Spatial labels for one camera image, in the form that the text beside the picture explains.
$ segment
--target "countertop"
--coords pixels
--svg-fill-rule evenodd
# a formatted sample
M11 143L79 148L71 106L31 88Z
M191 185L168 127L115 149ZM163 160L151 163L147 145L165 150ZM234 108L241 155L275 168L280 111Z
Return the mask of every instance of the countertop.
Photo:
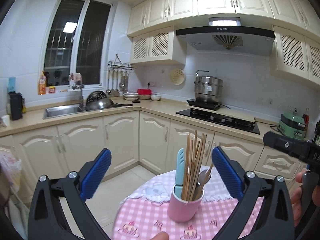
M123 99L114 100L115 103L129 104L130 101ZM179 122L184 122L186 124L198 126L211 131L221 132L227 135L235 136L238 138L246 139L252 142L257 142L263 144L263 135L271 131L269 124L262 122L257 122L260 135L254 134L246 131L241 131L235 128L214 124L206 121L201 121L191 117L186 117L176 114L178 111L188 109L185 103L179 103L174 101L151 101L151 100L141 100L141 103L134 103L132 107L115 107L111 109L96 110L91 112L83 112L78 114L71 114L66 116L54 117L49 119L42 119L44 114L44 109L26 112L23 114L23 118L11 121L8 127L0 127L0 137L17 134L21 132L26 132L30 130L35 130L39 128L49 127L52 125L58 125L67 122L75 122L79 120L102 117L112 114L120 114L131 111L140 110L150 114L159 115Z

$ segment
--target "stainless steel sink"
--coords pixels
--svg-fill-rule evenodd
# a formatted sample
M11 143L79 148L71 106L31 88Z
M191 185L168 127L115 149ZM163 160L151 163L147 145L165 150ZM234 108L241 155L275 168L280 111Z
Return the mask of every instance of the stainless steel sink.
M44 110L43 119L53 118L57 116L64 116L69 114L77 114L84 112L85 110L82 109L79 104L76 105L69 105L69 106L57 106L57 107L50 107Z

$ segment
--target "floor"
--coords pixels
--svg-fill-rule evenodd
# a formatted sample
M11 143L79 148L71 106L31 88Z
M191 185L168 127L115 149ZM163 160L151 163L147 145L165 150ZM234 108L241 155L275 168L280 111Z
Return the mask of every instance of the floor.
M109 236L112 235L113 222L120 202L154 176L155 174L138 165L101 183L93 198L86 201L91 213ZM82 237L65 198L61 199L61 204L72 232Z

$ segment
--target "pink cup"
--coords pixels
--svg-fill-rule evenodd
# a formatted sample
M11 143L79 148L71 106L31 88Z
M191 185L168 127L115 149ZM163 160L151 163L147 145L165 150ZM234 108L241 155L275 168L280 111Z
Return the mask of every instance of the pink cup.
M175 186L176 185L174 185L172 188L167 214L173 221L176 222L189 221L191 218L193 218L198 207L200 206L204 191L202 190L202 195L199 199L195 201L185 201L175 195Z

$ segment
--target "pink cloth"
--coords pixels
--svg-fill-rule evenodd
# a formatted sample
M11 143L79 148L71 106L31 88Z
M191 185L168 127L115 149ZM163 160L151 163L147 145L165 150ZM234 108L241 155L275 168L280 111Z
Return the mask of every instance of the pink cloth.
M261 208L263 197L258 198L252 214L240 237L250 233ZM150 240L161 231L172 240L211 240L227 221L238 200L201 203L195 216L188 222L176 223L167 215L169 203L156 203L146 198L127 199L114 223L113 240Z

